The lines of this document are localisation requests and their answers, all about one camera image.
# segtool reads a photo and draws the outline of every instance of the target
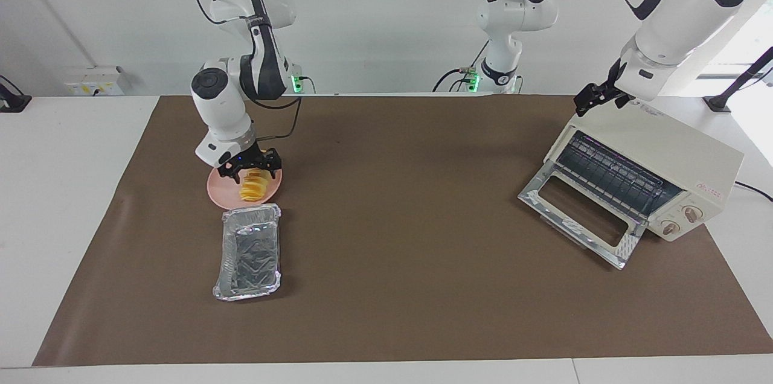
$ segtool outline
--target white tabletop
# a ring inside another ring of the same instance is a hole
[[[27,368],[157,101],[36,98],[24,114],[0,115],[0,367],[20,368],[0,370],[0,382],[773,382],[773,356]],[[730,115],[697,98],[654,105],[743,151],[739,180],[773,190],[773,168]],[[737,188],[707,226],[773,332],[773,205]]]

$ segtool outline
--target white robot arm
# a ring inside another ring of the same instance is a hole
[[[239,60],[207,60],[193,78],[191,95],[209,126],[196,154],[216,167],[221,177],[237,183],[243,169],[260,167],[274,175],[281,169],[281,158],[274,149],[260,150],[242,96],[257,102],[300,91],[293,74],[299,69],[281,53],[273,31],[295,21],[292,0],[212,0],[209,10],[212,16],[206,12],[205,16],[210,21],[249,39],[253,51]]]
[[[542,31],[558,18],[555,0],[488,0],[478,9],[478,25],[489,35],[489,50],[478,65],[480,90],[511,92],[524,46],[515,34]]]
[[[653,100],[671,74],[696,48],[712,38],[738,12],[744,0],[626,0],[640,29],[601,85],[587,85],[575,98],[582,117],[594,106],[632,98]]]

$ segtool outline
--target brown mat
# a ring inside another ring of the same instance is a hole
[[[292,111],[251,114],[266,133]],[[284,161],[282,287],[224,304],[190,98],[163,98],[35,365],[773,352],[705,228],[619,272],[516,195],[568,97],[308,98]]]

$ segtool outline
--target black pole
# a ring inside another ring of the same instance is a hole
[[[22,112],[31,99],[28,95],[13,94],[0,83],[0,112]]]
[[[760,59],[754,62],[754,64],[749,67],[749,70],[746,70],[741,76],[738,76],[738,78],[727,87],[722,94],[704,97],[706,105],[713,112],[730,112],[730,109],[727,107],[727,100],[743,87],[746,82],[749,82],[750,79],[754,78],[754,75],[757,75],[757,73],[762,70],[768,62],[771,62],[771,60],[773,60],[773,48],[768,48],[768,50],[762,54]]]

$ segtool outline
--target plate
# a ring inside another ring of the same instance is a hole
[[[249,170],[241,170],[239,172],[239,178],[244,181],[244,176],[248,174]],[[207,178],[207,194],[210,195],[212,203],[220,206],[227,211],[234,209],[249,208],[252,206],[259,206],[276,194],[279,189],[279,184],[282,183],[282,170],[277,170],[277,177],[268,181],[266,187],[266,194],[262,199],[257,202],[245,202],[242,200],[239,191],[241,191],[241,184],[237,184],[232,178],[222,178],[217,172],[217,169],[212,169],[210,177]]]

